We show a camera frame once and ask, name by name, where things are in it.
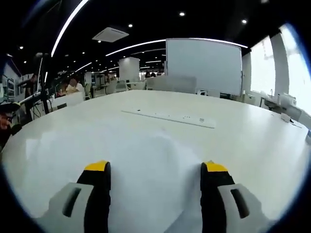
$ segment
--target ceiling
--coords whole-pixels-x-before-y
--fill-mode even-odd
[[[15,46],[9,50],[22,74],[37,72],[37,62],[33,62],[35,54],[51,54],[62,26],[80,2],[43,1],[48,2],[48,6],[27,27],[20,30],[20,36],[14,40]],[[48,82],[58,77],[59,71],[64,71],[64,76],[68,76],[90,62],[91,65],[80,71],[101,71],[105,67],[118,66],[118,60],[128,56],[139,58],[140,67],[148,65],[154,69],[161,68],[162,62],[146,62],[165,60],[165,50],[159,50],[165,48],[165,42],[105,55],[138,43],[165,38],[212,38],[252,47],[265,36],[277,33],[286,17],[278,12],[279,1],[261,1],[264,0],[89,0],[66,29],[54,57],[47,59]],[[31,4],[25,5],[24,14],[20,15],[25,15],[30,6]],[[184,12],[185,16],[181,17],[180,12]],[[247,20],[246,24],[242,23],[243,19]],[[129,33],[129,36],[113,43],[92,40],[106,27],[122,30]],[[247,52],[248,49],[242,49],[243,54]]]

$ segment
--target office room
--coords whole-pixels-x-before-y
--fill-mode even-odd
[[[310,36],[298,2],[13,2],[0,60],[5,225],[309,227]]]

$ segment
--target whiteboard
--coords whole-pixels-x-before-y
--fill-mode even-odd
[[[198,39],[166,40],[169,76],[196,77],[198,90],[241,95],[241,48]]]

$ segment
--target power strip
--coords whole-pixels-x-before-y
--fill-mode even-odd
[[[135,115],[141,115],[145,117],[153,117],[157,119],[163,119],[163,120],[170,120],[174,122],[180,122],[184,124],[189,125],[196,125],[206,128],[215,129],[216,128],[216,122],[213,119],[209,119],[206,117],[197,117],[197,116],[190,116],[190,115],[171,115],[171,114],[163,114],[163,113],[155,113],[155,112],[147,112],[143,110],[121,110],[121,112],[124,113],[131,113]]]

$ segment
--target window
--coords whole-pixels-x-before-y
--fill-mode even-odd
[[[274,95],[276,69],[270,37],[264,38],[251,49],[251,91]]]
[[[289,94],[296,97],[297,107],[311,114],[311,79],[306,61],[293,36],[294,29],[290,25],[283,25],[281,37],[284,42],[288,71],[289,71]]]

